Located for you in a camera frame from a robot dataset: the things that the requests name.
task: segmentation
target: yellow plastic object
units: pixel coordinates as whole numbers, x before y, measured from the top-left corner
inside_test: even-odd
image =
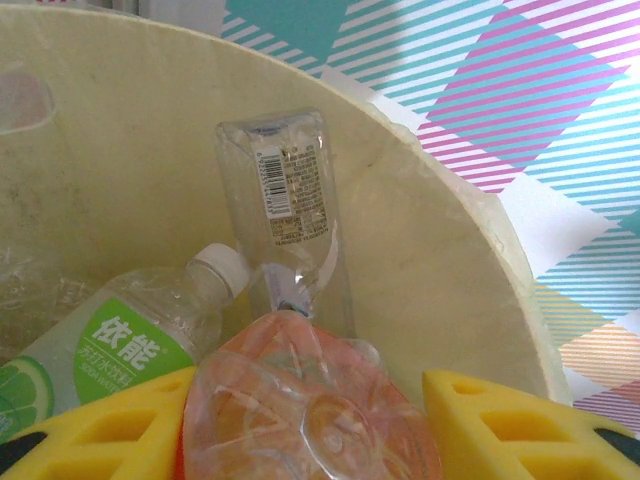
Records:
[[[47,438],[2,480],[171,480],[195,367],[170,373],[20,432]]]
[[[423,373],[446,480],[631,480],[640,470],[595,428],[605,418],[483,380]]]

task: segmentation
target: white bottle cap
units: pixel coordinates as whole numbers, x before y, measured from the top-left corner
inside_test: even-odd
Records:
[[[236,298],[249,283],[249,272],[242,256],[222,243],[212,243],[193,257],[192,261],[210,266],[220,275]]]

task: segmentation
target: orange plastic bottle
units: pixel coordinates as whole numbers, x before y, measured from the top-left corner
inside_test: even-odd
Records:
[[[187,480],[441,479],[426,417],[361,340],[265,315],[204,360],[184,418]]]

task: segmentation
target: plastic bin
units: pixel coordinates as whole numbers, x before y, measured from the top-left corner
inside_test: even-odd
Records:
[[[497,198],[408,131],[270,58],[128,16],[4,5],[0,39],[0,75],[18,62],[55,105],[50,118],[0,134],[0,239],[50,245],[102,280],[233,244],[214,126],[318,107],[356,326],[401,390],[420,402],[420,372],[437,367],[567,400]],[[228,312],[226,336],[249,320],[245,300]]]

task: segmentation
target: plastic waste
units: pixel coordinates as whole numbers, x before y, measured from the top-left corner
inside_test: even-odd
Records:
[[[58,282],[56,304],[53,309],[53,324],[67,318],[71,312],[89,300],[98,291],[97,284],[75,275],[62,275]]]
[[[355,337],[331,152],[320,112],[225,122],[218,163],[238,249],[256,272],[254,318],[297,310]]]
[[[0,365],[51,327],[59,279],[52,252],[0,247]]]
[[[207,357],[187,398],[187,480],[440,479],[426,417],[362,340],[290,311]]]
[[[220,309],[247,282],[241,257],[220,244],[186,268],[109,281],[0,369],[0,442],[36,419],[198,362],[216,346]]]

